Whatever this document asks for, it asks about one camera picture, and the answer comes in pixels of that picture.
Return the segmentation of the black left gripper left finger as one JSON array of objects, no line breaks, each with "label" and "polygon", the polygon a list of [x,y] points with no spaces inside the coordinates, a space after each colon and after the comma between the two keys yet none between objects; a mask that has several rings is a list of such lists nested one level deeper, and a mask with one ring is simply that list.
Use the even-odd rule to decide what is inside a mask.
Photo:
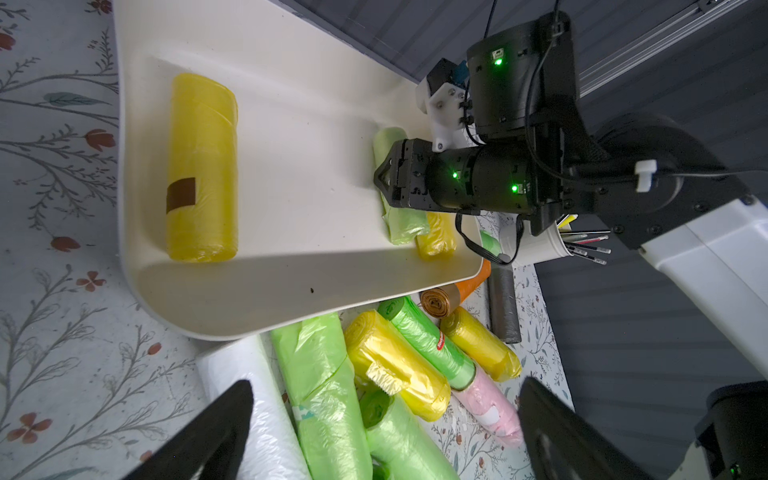
[{"label": "black left gripper left finger", "polygon": [[128,479],[234,479],[243,460],[253,392],[238,380]]}]

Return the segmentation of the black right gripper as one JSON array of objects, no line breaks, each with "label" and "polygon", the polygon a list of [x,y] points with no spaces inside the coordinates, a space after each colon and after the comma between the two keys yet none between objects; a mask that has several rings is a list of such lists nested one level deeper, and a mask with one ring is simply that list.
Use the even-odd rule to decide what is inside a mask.
[{"label": "black right gripper", "polygon": [[374,184],[395,208],[475,214],[530,214],[535,179],[530,154],[502,142],[435,152],[422,139],[395,142]]}]

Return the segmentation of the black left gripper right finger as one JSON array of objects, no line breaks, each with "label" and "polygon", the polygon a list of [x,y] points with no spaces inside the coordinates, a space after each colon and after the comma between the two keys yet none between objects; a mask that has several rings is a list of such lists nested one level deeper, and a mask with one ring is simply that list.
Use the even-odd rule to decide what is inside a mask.
[{"label": "black left gripper right finger", "polygon": [[648,479],[539,380],[526,378],[518,410],[537,479]]}]

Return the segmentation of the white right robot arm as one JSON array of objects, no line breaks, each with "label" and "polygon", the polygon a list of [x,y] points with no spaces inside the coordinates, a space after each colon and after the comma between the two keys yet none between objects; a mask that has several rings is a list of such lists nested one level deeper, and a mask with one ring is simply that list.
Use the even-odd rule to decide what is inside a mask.
[{"label": "white right robot arm", "polygon": [[[565,214],[597,215],[682,290],[765,380],[714,390],[690,453],[674,472],[694,479],[767,479],[767,207],[672,120],[626,114],[593,137],[578,109],[572,23],[551,13],[486,36],[467,50],[468,99],[448,131],[468,147],[422,139],[391,147],[373,182],[391,207],[455,214],[467,247],[500,265],[461,230],[463,216],[517,214],[515,247]],[[525,444],[536,479],[652,479],[540,381],[521,390]]]}]

